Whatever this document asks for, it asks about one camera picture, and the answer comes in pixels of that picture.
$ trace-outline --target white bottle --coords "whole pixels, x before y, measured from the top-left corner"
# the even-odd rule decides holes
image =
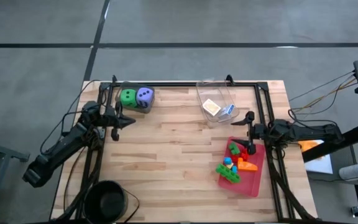
[[[358,180],[358,164],[341,168],[339,176],[346,181]]]

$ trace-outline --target red plastic tray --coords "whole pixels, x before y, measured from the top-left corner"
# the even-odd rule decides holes
[[[227,140],[226,145],[226,152],[224,154],[224,157],[230,157],[230,151],[227,148],[230,143],[232,143],[232,139],[236,139],[234,137],[230,137]],[[244,194],[251,197],[257,197],[259,194],[259,185],[260,185],[260,178],[262,175],[262,168],[264,165],[264,159],[265,159],[265,146],[256,144],[256,153],[254,155],[249,156],[248,162],[253,163],[258,166],[257,172],[247,172],[247,171],[238,171],[238,174],[241,178],[241,182],[237,184],[232,184],[230,181],[228,181],[226,178],[219,176],[218,184],[220,187],[228,190],[232,190],[234,192]]]

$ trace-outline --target wooden tabletop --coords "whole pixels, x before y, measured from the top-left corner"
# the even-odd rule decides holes
[[[290,105],[284,82],[267,82],[275,117],[289,120],[287,111]],[[81,95],[78,110],[87,101],[96,101],[98,87],[99,82],[88,86]],[[249,110],[258,114],[252,87],[229,87],[229,91],[236,107],[240,109],[240,115],[234,121],[244,119]],[[157,87],[155,102],[149,114],[129,110],[124,110],[124,114],[135,118],[136,123],[119,131],[118,142],[112,141],[111,129],[108,129],[100,180],[115,180],[140,199],[140,208],[130,222],[277,221],[266,160],[258,197],[246,197],[218,186],[219,176],[214,169],[222,162],[227,138],[244,138],[247,128],[231,125],[208,128],[195,87]],[[259,122],[259,116],[255,116],[254,123]],[[298,146],[290,146],[285,152],[284,161],[291,191],[307,211],[316,217],[301,151]],[[63,212],[64,189],[78,153],[63,165],[52,218]],[[68,186],[67,205],[80,189],[85,155],[83,152],[74,168]],[[281,189],[280,193],[284,216],[287,217]],[[128,197],[128,209],[121,221],[136,206],[135,198]]]

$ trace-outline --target purple dice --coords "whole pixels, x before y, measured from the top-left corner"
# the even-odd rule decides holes
[[[153,102],[154,92],[149,88],[140,88],[136,93],[136,103],[144,108],[151,106]]]

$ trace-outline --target concrete floor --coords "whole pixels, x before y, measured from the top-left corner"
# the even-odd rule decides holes
[[[0,43],[92,43],[104,0],[0,0]],[[358,42],[358,0],[115,0],[101,42]],[[79,93],[90,49],[0,49],[0,144],[31,153]],[[358,48],[99,49],[91,79],[200,80],[231,74],[242,80],[284,80],[288,97],[353,69]],[[291,102],[304,105],[335,88]],[[315,108],[330,104],[327,99]],[[332,119],[342,131],[358,125],[358,95],[308,119]],[[350,152],[332,156],[340,164]],[[21,180],[27,164],[12,161],[0,192],[0,223],[48,219],[59,170],[42,188]],[[311,181],[323,220],[358,223],[353,186]]]

